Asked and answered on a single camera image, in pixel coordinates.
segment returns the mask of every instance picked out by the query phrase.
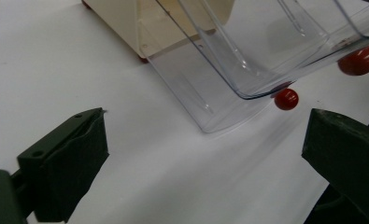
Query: white surface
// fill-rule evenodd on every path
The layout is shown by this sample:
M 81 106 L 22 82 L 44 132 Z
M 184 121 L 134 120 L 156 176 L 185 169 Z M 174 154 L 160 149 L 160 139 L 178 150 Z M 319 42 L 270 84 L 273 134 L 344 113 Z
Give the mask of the white surface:
M 228 133 L 201 133 L 150 64 L 79 0 L 0 0 L 0 169 L 102 106 L 110 157 L 69 223 L 303 223 L 327 186 L 301 158 L 312 107 L 369 121 L 369 74 L 332 64 Z M 36 223 L 29 217 L 30 223 Z

